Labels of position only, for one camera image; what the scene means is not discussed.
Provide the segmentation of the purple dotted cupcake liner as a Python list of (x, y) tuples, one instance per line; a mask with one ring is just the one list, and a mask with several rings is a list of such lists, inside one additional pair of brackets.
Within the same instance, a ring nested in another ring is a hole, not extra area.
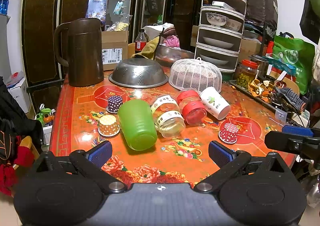
[(123, 99), (119, 95), (114, 95), (108, 98), (106, 110), (109, 113), (117, 114), (120, 106), (123, 104)]

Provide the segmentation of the green plastic cup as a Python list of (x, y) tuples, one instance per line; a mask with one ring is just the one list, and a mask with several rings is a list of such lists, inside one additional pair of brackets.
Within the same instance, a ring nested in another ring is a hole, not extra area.
[(156, 143), (157, 132), (147, 102), (133, 99), (123, 103), (118, 110), (118, 118), (129, 148), (144, 151)]

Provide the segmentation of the blue water bottle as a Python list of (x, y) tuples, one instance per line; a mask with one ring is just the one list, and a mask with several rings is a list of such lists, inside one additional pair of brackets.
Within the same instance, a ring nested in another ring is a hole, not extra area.
[(9, 5), (9, 0), (0, 0), (0, 14), (1, 15), (8, 14), (8, 5)]

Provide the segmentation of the white mesh food cover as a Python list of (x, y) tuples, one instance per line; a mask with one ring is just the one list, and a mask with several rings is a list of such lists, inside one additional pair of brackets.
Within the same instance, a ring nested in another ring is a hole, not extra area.
[(200, 57), (184, 58), (171, 66), (169, 83), (178, 90), (191, 88), (202, 92), (208, 87), (214, 87), (221, 92), (222, 74), (216, 65)]

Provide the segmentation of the metal tray with peels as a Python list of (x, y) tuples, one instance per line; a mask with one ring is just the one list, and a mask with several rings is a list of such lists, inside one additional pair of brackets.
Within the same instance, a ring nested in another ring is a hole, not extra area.
[(280, 81), (255, 79), (251, 82), (240, 82), (230, 80), (229, 84), (274, 113), (276, 110), (282, 110), (289, 116), (302, 114), (306, 109), (306, 102), (300, 98), (299, 94), (290, 87), (282, 87)]

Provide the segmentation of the red clear plastic cup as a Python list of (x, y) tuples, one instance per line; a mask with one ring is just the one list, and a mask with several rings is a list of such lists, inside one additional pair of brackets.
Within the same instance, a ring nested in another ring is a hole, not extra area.
[(181, 90), (177, 96), (177, 103), (188, 125), (199, 125), (207, 116), (200, 94), (194, 89)]

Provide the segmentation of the clear glass jar white label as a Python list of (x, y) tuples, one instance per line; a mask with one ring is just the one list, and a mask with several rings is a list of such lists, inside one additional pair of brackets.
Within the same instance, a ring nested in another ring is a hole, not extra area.
[(172, 96), (167, 94), (156, 97), (150, 108), (156, 130), (162, 137), (173, 138), (181, 135), (185, 129), (184, 118)]

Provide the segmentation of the blue white snack bag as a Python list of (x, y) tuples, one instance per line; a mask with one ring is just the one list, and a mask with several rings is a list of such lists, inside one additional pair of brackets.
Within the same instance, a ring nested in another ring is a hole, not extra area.
[(86, 18), (97, 18), (102, 25), (106, 22), (107, 0), (88, 0)]

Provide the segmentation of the red dotted cupcake liner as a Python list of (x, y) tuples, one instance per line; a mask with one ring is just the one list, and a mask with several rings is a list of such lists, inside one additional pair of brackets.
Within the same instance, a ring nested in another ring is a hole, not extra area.
[(232, 123), (225, 123), (218, 133), (219, 139), (225, 144), (235, 144), (238, 140), (238, 127)]

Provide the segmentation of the white printed paper cup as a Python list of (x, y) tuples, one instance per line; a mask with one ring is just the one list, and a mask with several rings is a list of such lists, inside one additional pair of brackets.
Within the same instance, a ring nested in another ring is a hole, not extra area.
[(200, 93), (200, 98), (207, 112), (218, 120), (224, 119), (231, 109), (230, 104), (214, 87), (206, 88)]

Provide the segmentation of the red lid pickle jar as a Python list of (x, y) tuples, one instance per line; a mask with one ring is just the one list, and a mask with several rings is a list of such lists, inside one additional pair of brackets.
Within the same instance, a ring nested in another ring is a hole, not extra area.
[(256, 77), (258, 64), (250, 60), (242, 60), (235, 71), (236, 84), (242, 88), (247, 88)]

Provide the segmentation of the green toy figure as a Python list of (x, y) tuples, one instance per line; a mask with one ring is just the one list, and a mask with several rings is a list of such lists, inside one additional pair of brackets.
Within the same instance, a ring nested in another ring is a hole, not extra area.
[(43, 127), (51, 126), (55, 118), (55, 109), (46, 108), (44, 103), (42, 103), (39, 110), (34, 119), (38, 120)]

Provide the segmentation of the black bag on rack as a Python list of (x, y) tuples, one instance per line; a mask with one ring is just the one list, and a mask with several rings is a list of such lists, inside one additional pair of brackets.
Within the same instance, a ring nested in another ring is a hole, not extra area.
[(247, 0), (246, 20), (264, 28), (274, 38), (278, 27), (277, 0)]

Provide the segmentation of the green shopping bag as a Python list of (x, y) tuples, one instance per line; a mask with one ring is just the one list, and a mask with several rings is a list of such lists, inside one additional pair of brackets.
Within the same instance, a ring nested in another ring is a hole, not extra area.
[(312, 79), (312, 64), (315, 57), (315, 46), (290, 33), (281, 33), (274, 37), (272, 57), (296, 69), (296, 84), (302, 95), (308, 92)]

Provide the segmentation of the steel basin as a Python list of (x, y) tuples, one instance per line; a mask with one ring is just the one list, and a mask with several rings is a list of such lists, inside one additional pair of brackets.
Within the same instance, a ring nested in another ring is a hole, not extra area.
[(194, 58), (194, 53), (159, 45), (155, 50), (155, 61), (164, 67), (171, 67), (176, 61), (184, 58)]

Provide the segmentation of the steel colander bowl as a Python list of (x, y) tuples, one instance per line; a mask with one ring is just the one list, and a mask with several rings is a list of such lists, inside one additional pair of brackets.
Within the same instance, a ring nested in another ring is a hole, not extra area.
[(128, 58), (117, 64), (109, 81), (126, 88), (155, 88), (168, 82), (161, 65), (147, 58)]

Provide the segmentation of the red label soda bottle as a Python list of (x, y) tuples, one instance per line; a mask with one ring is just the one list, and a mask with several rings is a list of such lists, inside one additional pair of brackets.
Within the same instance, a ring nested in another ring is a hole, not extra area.
[(144, 29), (139, 29), (138, 36), (135, 39), (135, 53), (139, 53), (143, 50), (143, 48), (147, 44), (147, 39), (145, 36), (145, 30)]

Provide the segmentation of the brown plastic pitcher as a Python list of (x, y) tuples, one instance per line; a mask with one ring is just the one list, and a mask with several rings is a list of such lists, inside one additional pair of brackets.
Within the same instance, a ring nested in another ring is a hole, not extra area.
[[(59, 39), (66, 32), (67, 55), (65, 60)], [(68, 82), (73, 87), (87, 87), (104, 79), (102, 60), (101, 21), (82, 18), (60, 24), (54, 31), (54, 53), (58, 63), (68, 68)]]

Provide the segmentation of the orange dotted cupcake liner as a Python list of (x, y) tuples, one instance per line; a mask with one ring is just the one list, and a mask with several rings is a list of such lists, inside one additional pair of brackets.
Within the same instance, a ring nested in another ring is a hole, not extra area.
[(117, 119), (113, 115), (103, 115), (99, 119), (98, 132), (104, 137), (113, 137), (120, 131)]

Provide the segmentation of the red floral tablecloth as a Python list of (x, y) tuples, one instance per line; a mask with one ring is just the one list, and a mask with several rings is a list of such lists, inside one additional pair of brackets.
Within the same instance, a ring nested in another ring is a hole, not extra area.
[[(134, 89), (116, 86), (104, 79), (89, 87), (72, 87), (63, 83), (56, 108), (49, 149), (56, 156), (67, 156), (75, 150), (89, 150), (101, 142), (98, 120), (106, 114), (107, 100), (119, 95), (124, 101), (142, 99), (152, 102), (162, 95), (178, 96), (170, 84), (156, 88)], [(180, 136), (159, 136), (155, 145), (146, 151), (128, 147), (121, 133), (110, 138), (112, 157), (103, 170), (127, 185), (132, 183), (183, 183), (195, 185), (214, 173), (218, 167), (208, 155), (208, 145), (219, 139), (219, 131), (226, 123), (238, 128), (238, 137), (230, 149), (244, 150), (253, 156), (264, 156), (268, 148), (264, 143), (270, 131), (282, 126), (274, 114), (227, 83), (221, 94), (231, 105), (224, 120), (207, 115), (199, 126), (187, 126)]]

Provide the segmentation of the cardboard box with label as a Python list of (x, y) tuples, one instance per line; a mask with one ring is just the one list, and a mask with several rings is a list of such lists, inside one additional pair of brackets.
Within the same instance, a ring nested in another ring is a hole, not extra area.
[(114, 70), (119, 62), (128, 58), (128, 31), (103, 31), (103, 70)]

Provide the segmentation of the white tiered dish rack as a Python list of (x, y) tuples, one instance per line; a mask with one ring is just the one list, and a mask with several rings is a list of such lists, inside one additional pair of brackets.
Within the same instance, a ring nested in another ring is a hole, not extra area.
[(240, 55), (247, 0), (201, 0), (195, 57), (234, 73)]

